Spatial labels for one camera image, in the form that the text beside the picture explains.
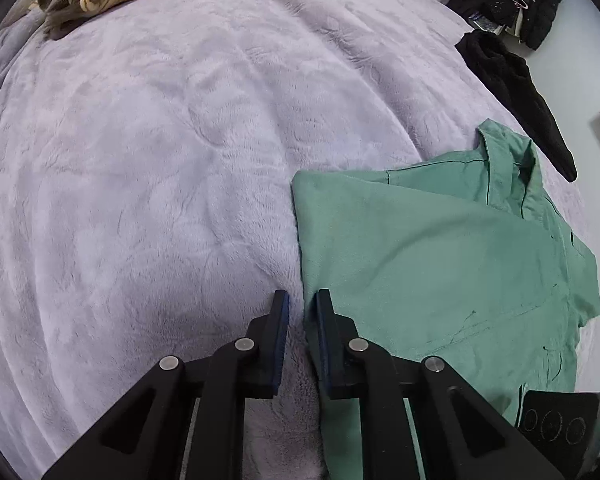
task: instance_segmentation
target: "folded green shirt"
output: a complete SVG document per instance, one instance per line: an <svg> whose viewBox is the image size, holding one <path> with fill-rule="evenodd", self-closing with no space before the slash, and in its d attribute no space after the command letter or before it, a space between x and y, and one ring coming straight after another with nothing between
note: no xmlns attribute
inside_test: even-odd
<svg viewBox="0 0 600 480"><path fill-rule="evenodd" d="M299 171L305 326L331 291L360 337L439 355L510 422L518 393L572 392L579 327L600 314L596 262L542 188L530 139L494 121L476 150L391 171ZM362 478L356 400L322 398L333 480Z"/></svg>

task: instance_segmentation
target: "green shirt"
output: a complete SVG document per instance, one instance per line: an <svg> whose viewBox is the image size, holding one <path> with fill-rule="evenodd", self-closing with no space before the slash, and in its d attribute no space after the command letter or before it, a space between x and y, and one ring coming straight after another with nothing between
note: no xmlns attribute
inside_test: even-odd
<svg viewBox="0 0 600 480"><path fill-rule="evenodd" d="M403 170L296 174L305 325L315 359L310 306L328 288L360 337L439 355L514 422L521 387L573 391L578 329L600 314L596 262L532 142L478 130L476 150ZM358 402L323 398L321 428L331 478L361 479Z"/></svg>

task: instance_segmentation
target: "bed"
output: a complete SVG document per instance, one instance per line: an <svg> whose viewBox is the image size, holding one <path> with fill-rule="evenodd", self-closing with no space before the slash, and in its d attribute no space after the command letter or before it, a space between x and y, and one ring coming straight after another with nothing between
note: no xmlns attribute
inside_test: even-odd
<svg viewBox="0 0 600 480"><path fill-rule="evenodd" d="M41 22L0 31L1 451L40 478L160 357L211 354L284 288L244 477L321 478L290 180L472 149L485 118L522 132L456 52L468 25L435 0L136 0L59 41Z"/></svg>

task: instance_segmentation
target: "white floor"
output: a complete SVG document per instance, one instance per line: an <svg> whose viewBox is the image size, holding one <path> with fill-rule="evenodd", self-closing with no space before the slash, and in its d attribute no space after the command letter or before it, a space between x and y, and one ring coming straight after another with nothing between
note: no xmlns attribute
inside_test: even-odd
<svg viewBox="0 0 600 480"><path fill-rule="evenodd" d="M538 51L521 46L515 38L506 42L526 57L536 88L573 153L600 284L600 13L590 0L564 0ZM577 389L600 391L600 318Z"/></svg>

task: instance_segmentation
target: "lavender fleece blanket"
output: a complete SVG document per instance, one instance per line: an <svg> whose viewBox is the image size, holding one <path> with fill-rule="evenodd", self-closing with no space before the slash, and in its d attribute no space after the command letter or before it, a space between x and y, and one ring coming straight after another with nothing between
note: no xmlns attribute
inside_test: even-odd
<svg viewBox="0 0 600 480"><path fill-rule="evenodd" d="M471 149L486 118L521 131L456 52L467 25L434 0L136 0L59 41L39 21L0 32L3 453L39 478L160 357L211 354L285 288L244 475L320 478L290 180Z"/></svg>

